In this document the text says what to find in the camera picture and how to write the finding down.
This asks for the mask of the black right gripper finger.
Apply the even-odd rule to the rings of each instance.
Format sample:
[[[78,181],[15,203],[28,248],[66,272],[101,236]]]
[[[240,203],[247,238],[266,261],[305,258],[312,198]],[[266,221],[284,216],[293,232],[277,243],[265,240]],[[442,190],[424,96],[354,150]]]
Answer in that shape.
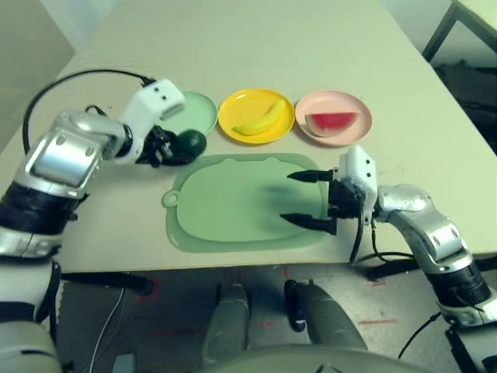
[[[313,218],[309,214],[297,213],[281,214],[280,217],[285,221],[304,229],[336,235],[336,220],[334,218],[318,219]]]
[[[304,170],[291,173],[287,178],[306,183],[330,182],[333,180],[333,171]]]

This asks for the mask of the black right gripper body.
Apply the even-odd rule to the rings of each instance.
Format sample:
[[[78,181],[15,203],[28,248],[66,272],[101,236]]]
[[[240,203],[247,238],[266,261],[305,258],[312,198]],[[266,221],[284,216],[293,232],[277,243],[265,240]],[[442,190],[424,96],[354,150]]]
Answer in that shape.
[[[328,208],[330,219],[329,233],[337,234],[339,219],[358,220],[358,232],[363,233],[364,213],[363,205],[365,193],[356,186],[347,186],[339,181],[338,170],[330,169],[331,179],[328,182]]]

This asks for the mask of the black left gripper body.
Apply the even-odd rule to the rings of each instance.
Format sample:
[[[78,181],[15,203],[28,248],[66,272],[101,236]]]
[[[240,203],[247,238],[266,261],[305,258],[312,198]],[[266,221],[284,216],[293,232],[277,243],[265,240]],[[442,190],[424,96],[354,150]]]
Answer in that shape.
[[[139,163],[151,167],[166,166],[167,157],[179,154],[174,149],[176,143],[177,141],[167,140],[162,127],[154,126],[144,141]]]

